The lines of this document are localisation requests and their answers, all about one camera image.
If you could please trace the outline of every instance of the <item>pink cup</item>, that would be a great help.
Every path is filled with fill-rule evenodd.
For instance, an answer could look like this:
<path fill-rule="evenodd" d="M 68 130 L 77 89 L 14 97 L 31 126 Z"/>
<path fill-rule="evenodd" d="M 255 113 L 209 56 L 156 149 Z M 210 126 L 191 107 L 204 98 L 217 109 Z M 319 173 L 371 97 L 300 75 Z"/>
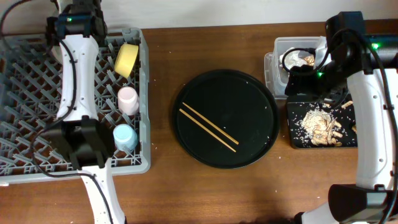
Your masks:
<path fill-rule="evenodd" d="M 118 91 L 119 110 L 127 115 L 134 115 L 139 109 L 139 98 L 135 89 L 125 86 Z"/>

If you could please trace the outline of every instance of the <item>white wall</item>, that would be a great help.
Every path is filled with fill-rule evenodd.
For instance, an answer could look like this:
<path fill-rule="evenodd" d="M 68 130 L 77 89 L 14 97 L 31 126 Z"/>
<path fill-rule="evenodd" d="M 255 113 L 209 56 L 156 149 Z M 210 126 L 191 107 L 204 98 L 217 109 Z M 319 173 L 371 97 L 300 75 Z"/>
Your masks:
<path fill-rule="evenodd" d="M 14 1 L 0 0 L 0 10 Z M 398 0 L 102 0 L 102 8 L 110 29 L 325 21 L 340 11 L 398 18 Z M 28 2 L 10 14 L 5 31 L 43 31 L 53 9 L 49 0 Z"/>

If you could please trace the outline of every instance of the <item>dish rack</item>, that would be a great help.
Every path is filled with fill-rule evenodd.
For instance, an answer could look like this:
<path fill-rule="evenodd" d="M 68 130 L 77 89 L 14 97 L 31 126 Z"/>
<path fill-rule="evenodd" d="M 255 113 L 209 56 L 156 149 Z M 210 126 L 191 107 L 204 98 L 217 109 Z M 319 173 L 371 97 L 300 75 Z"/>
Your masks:
<path fill-rule="evenodd" d="M 95 103 L 98 119 L 112 129 L 128 124 L 139 135 L 140 144 L 132 153 L 116 150 L 111 163 L 113 175 L 140 174 L 150 167 L 150 121 L 148 115 L 148 46 L 138 28 L 111 30 L 99 48 L 95 64 Z M 0 185 L 54 180 L 34 167 L 28 155 L 30 140 L 55 118 L 62 93 L 62 65 L 42 55 L 45 36 L 18 35 L 7 41 L 24 55 L 0 51 Z M 116 74 L 114 62 L 125 42 L 139 46 L 139 56 L 131 76 Z M 139 93 L 139 113 L 122 114 L 117 92 L 131 86 Z M 44 138 L 36 140 L 37 162 L 47 172 L 72 173 L 72 164 L 53 150 Z"/>

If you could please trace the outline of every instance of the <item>clear plastic container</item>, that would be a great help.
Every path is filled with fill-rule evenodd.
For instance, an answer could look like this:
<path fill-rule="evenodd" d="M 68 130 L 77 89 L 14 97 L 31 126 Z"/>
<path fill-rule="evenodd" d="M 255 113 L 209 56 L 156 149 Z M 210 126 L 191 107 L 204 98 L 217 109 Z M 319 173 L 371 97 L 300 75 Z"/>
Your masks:
<path fill-rule="evenodd" d="M 274 79 L 274 88 L 277 95 L 284 95 L 287 82 L 289 81 L 289 74 L 282 68 L 282 63 L 279 57 L 292 47 L 317 47 L 320 37 L 279 37 L 276 38 L 274 44 L 273 58 L 271 61 L 272 76 Z M 299 57 L 306 57 L 309 53 L 300 52 Z"/>
<path fill-rule="evenodd" d="M 272 96 L 276 100 L 286 100 L 287 96 L 285 95 L 286 86 L 275 85 L 274 81 L 274 68 L 271 65 L 271 61 L 274 58 L 272 52 L 267 53 L 264 57 L 264 74 L 266 76 L 266 87 L 272 93 Z"/>

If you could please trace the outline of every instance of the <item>black plate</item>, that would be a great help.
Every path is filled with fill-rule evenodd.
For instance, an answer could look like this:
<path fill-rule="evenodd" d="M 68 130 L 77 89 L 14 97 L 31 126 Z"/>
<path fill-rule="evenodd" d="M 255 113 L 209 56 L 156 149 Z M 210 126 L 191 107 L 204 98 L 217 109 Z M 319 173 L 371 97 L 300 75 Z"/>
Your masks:
<path fill-rule="evenodd" d="M 351 100 L 351 95 L 348 95 L 345 101 L 346 103 Z M 305 136 L 305 131 L 301 128 L 299 121 L 303 120 L 308 111 L 319 108 L 322 110 L 322 104 L 314 101 L 308 96 L 290 96 L 287 98 L 286 110 L 287 110 L 287 123 L 289 126 L 290 143 L 295 149 L 302 148 L 329 148 L 335 147 L 334 145 L 314 145 L 310 139 L 301 139 Z M 330 112 L 334 118 L 341 124 L 342 130 L 338 131 L 343 135 L 342 138 L 336 138 L 338 142 L 342 143 L 341 147 L 357 147 L 358 142 L 356 139 L 356 133 L 351 129 L 355 124 L 355 113 L 354 106 L 348 106 L 345 110 L 340 106 Z"/>
<path fill-rule="evenodd" d="M 235 144 L 188 106 L 221 128 Z M 190 116 L 229 144 L 227 148 L 179 111 Z M 275 143 L 279 115 L 269 90 L 250 75 L 214 70 L 194 78 L 179 93 L 172 114 L 174 130 L 183 148 L 198 161 L 217 168 L 237 168 L 260 159 Z"/>

